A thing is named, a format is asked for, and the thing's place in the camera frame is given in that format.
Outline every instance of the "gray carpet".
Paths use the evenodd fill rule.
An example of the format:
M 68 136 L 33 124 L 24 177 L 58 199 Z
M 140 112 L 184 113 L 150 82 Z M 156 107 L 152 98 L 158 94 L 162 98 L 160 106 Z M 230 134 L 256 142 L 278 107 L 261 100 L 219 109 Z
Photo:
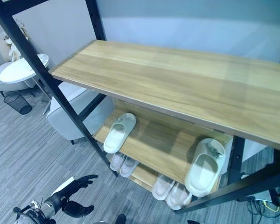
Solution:
M 58 224 L 91 224 L 104 220 L 113 224 L 120 213 L 127 224 L 186 224 L 188 219 L 203 224 L 249 224 L 247 203 L 228 202 L 221 205 L 175 215 L 165 202 L 157 201 L 150 192 L 123 177 L 115 178 L 85 139 L 73 146 L 46 122 L 42 114 L 43 94 L 36 97 L 21 91 L 33 110 L 20 115 L 3 103 L 0 95 L 0 224 L 12 224 L 12 208 L 21 208 L 33 199 L 48 197 L 61 183 L 74 175 L 98 174 L 99 178 L 80 190 L 73 200 L 95 210 L 81 219 L 59 212 Z M 252 173 L 271 162 L 272 149 L 265 149 L 243 164 L 243 171 Z M 256 224 L 260 216 L 254 216 Z M 261 224 L 280 224 L 280 217 L 262 217 Z

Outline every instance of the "black mesh wastebasket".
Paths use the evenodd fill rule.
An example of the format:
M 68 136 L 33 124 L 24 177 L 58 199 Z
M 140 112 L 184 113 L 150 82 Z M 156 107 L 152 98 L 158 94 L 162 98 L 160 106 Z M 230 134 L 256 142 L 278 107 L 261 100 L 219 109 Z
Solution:
M 10 105 L 20 114 L 29 113 L 32 106 L 25 100 L 19 92 L 11 92 L 4 98 L 4 103 Z

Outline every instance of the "chair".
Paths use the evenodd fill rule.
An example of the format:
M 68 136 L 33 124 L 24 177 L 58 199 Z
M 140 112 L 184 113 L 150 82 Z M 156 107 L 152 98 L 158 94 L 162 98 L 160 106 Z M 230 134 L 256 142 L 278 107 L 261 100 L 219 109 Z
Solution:
M 95 91 L 91 91 L 80 86 L 76 86 L 67 82 L 62 82 L 59 89 L 69 101 L 77 114 L 79 114 L 97 95 Z M 114 103 L 110 97 L 106 97 L 83 121 L 90 134 L 95 134 L 104 124 L 107 117 L 112 113 Z M 53 97 L 50 105 L 50 111 L 46 116 L 48 123 L 59 132 L 65 139 L 70 140 L 74 144 L 75 139 L 83 137 L 83 134 L 75 126 L 74 122 L 65 113 Z
M 8 55 L 9 47 L 4 41 L 5 35 L 6 33 L 4 32 L 0 33 L 0 73 L 11 63 Z M 33 88 L 34 86 L 35 82 L 31 79 L 13 84 L 6 84 L 0 81 L 0 93 L 4 96 L 3 91 L 18 91 Z

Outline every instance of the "lower shelf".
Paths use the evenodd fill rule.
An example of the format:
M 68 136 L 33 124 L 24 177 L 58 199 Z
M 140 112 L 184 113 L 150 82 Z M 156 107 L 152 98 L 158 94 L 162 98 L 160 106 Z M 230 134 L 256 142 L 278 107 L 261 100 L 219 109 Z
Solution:
M 225 146 L 231 139 L 226 134 L 126 102 L 116 100 L 115 105 L 115 110 L 96 133 L 95 139 L 104 142 L 114 120 L 123 113 L 133 113 L 137 123 L 120 152 L 182 184 L 199 141 L 211 137 Z
M 129 179 L 144 187 L 146 190 L 152 191 L 157 177 L 157 172 L 144 166 L 143 164 L 139 164 Z

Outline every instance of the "wooden shelf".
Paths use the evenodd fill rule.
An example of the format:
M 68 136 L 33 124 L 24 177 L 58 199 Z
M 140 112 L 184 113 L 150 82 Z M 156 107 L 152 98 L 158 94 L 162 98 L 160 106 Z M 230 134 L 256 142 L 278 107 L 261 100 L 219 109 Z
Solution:
M 144 166 L 143 164 L 139 164 L 129 179 L 151 192 L 157 176 L 157 172 Z
M 280 149 L 280 63 L 94 41 L 52 75 Z
M 104 142 L 114 120 L 125 112 L 137 117 L 137 124 L 122 146 L 120 152 L 138 160 L 145 166 L 184 184 L 197 143 L 211 137 L 226 145 L 231 136 L 180 121 L 145 108 L 122 101 L 115 101 L 116 109 L 106 120 L 104 126 L 95 135 L 95 139 Z M 148 186 L 153 177 L 142 178 L 141 172 L 133 175 Z

